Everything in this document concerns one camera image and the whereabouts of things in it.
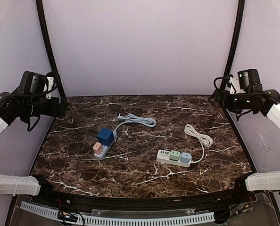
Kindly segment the blue cube socket adapter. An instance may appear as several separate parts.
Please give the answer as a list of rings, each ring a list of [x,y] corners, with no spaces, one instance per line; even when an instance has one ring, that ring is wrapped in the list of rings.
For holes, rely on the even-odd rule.
[[[110,129],[102,128],[97,134],[98,142],[104,146],[111,146],[114,141],[113,131]]]

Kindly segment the pink plug adapter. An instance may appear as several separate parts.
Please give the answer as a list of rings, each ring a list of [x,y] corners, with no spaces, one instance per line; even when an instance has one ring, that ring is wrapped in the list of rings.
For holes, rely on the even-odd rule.
[[[96,142],[93,146],[94,153],[100,155],[103,151],[102,144],[100,142]]]

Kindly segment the light blue plug adapter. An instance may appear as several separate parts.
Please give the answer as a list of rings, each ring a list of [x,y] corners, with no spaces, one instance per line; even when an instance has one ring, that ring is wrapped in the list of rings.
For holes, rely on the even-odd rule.
[[[190,153],[181,153],[180,162],[185,164],[190,164],[192,159],[192,155]]]

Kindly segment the green plug adapter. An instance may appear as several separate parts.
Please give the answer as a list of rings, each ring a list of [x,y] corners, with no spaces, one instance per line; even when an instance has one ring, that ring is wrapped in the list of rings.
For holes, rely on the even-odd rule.
[[[174,151],[172,150],[170,152],[170,156],[169,156],[169,159],[171,161],[178,161],[180,159],[180,156],[181,156],[181,153],[179,151]]]

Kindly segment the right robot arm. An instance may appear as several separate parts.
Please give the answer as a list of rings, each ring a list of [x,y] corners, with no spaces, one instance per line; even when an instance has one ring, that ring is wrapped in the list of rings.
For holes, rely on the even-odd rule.
[[[274,90],[255,93],[231,94],[229,91],[216,89],[208,102],[236,114],[239,119],[244,114],[261,113],[280,130],[280,94]],[[279,191],[280,170],[265,173],[249,173],[239,182],[239,187],[247,192]]]

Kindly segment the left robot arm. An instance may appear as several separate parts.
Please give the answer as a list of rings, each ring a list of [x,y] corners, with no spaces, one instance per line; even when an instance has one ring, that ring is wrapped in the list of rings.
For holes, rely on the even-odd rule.
[[[42,115],[64,117],[67,108],[65,97],[17,97],[3,92],[0,94],[0,135],[20,118],[27,124],[27,131],[35,128]],[[32,195],[49,192],[52,185],[41,175],[13,176],[0,174],[0,195]]]

